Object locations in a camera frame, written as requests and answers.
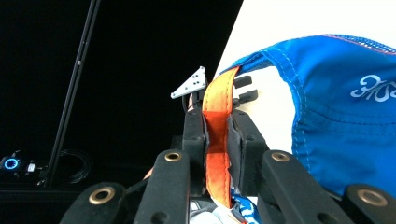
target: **white logo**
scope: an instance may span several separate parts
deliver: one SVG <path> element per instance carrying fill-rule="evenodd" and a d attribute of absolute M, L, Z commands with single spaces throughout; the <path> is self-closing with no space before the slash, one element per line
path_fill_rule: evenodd
<path fill-rule="evenodd" d="M 375 84 L 369 85 L 366 80 L 372 79 Z M 377 102 L 385 102 L 389 97 L 396 98 L 396 82 L 387 82 L 381 80 L 379 76 L 368 75 L 361 79 L 361 89 L 354 90 L 350 93 L 352 97 L 366 97 L 366 100 L 370 100 L 372 96 Z M 394 91 L 389 92 L 389 87 L 393 87 Z"/>

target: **white surface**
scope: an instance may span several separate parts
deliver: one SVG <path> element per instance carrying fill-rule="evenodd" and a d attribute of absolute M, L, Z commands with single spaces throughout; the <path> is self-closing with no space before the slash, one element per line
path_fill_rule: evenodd
<path fill-rule="evenodd" d="M 396 48 L 396 2 L 245 0 L 218 71 L 277 42 L 308 35 L 356 35 Z M 250 73 L 259 99 L 242 105 L 271 149 L 291 152 L 294 105 L 288 85 L 274 67 Z"/>

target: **fabric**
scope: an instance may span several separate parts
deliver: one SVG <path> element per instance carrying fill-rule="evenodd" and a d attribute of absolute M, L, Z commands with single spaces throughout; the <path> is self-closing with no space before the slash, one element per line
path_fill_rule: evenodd
<path fill-rule="evenodd" d="M 272 65 L 290 86 L 292 152 L 306 170 L 340 195 L 359 183 L 396 197 L 396 49 L 316 35 L 277 43 L 231 69 L 241 75 Z"/>
<path fill-rule="evenodd" d="M 231 190 L 231 195 L 232 198 L 240 204 L 238 212 L 241 214 L 246 223 L 262 224 L 262 219 L 260 218 L 256 204 L 254 204 L 249 198 L 236 194 L 233 190 Z"/>
<path fill-rule="evenodd" d="M 233 78 L 237 71 L 238 68 L 233 68 L 210 83 L 202 109 L 209 135 L 209 147 L 205 156 L 206 188 L 213 198 L 227 208 L 232 207 L 227 118 L 233 110 Z"/>

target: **black background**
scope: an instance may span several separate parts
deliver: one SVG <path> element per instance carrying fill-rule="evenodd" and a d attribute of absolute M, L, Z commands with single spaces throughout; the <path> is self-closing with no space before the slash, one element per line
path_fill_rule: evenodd
<path fill-rule="evenodd" d="M 50 158 L 89 3 L 0 3 L 0 156 Z M 94 168 L 68 188 L 143 177 L 183 132 L 181 100 L 170 93 L 201 65 L 213 77 L 241 4 L 102 1 L 64 139 Z"/>

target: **stitching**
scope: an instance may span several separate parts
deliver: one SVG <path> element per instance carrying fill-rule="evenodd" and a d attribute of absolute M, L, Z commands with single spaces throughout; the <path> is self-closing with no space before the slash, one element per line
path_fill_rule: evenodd
<path fill-rule="evenodd" d="M 359 44 L 359 43 L 357 43 L 357 42 L 355 42 L 355 41 L 352 41 L 352 40 L 345 39 L 345 38 L 340 37 L 340 36 L 337 36 L 337 35 L 323 35 L 323 36 L 327 36 L 327 37 L 330 37 L 330 38 L 334 38 L 334 39 L 339 39 L 339 40 L 342 40 L 342 41 L 346 41 L 346 42 L 355 44 L 355 45 L 357 45 L 357 46 L 361 46 L 361 47 L 363 47 L 363 48 L 365 48 L 365 49 L 370 49 L 370 50 L 373 50 L 373 51 L 376 51 L 376 52 L 379 52 L 379 53 L 388 54 L 388 55 L 396 55 L 395 52 L 387 52 L 387 51 L 380 50 L 380 49 L 371 49 L 371 48 L 367 48 L 367 47 L 363 46 L 362 44 Z"/>

